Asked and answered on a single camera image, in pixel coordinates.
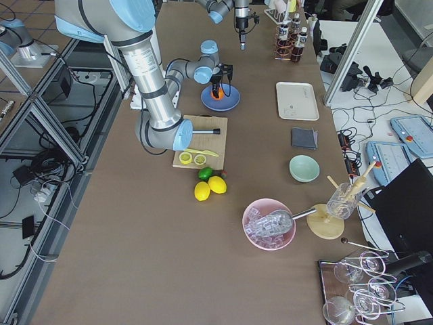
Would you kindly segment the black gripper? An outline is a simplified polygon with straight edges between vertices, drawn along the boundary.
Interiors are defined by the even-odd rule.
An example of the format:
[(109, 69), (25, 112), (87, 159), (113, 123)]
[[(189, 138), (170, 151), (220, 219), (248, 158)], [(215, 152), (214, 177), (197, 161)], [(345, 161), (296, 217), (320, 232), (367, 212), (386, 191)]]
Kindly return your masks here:
[(220, 83), (223, 82), (224, 76), (227, 77), (228, 83), (231, 84), (233, 78), (233, 65), (220, 63), (216, 67), (216, 72), (212, 75), (210, 82), (212, 83), (211, 96), (215, 98), (221, 94)]
[[(250, 20), (253, 20), (254, 26), (248, 28)], [(246, 50), (246, 35), (248, 33), (251, 33), (256, 27), (256, 25), (258, 25), (259, 23), (260, 23), (260, 17), (256, 13), (252, 13), (246, 17), (241, 17), (241, 18), (235, 17), (234, 29), (238, 34), (241, 50)]]

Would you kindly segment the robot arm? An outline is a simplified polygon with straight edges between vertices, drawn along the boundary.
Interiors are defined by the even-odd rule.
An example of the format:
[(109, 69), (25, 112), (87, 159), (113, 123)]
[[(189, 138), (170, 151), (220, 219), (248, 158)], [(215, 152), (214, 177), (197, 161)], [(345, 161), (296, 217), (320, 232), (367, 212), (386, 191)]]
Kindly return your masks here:
[(184, 79), (207, 84), (222, 70), (215, 41), (201, 44), (198, 60), (175, 60), (162, 72), (151, 43), (156, 23), (152, 1), (56, 1), (55, 21), (63, 35), (93, 43), (108, 39), (122, 52), (145, 103), (136, 126), (144, 146), (189, 147), (193, 124), (175, 108), (173, 98)]
[(209, 18), (219, 24), (233, 11), (233, 27), (240, 41), (240, 49), (246, 49), (246, 35), (254, 30), (259, 24), (260, 17), (250, 9), (250, 2), (247, 0), (199, 0), (197, 1), (208, 13)]

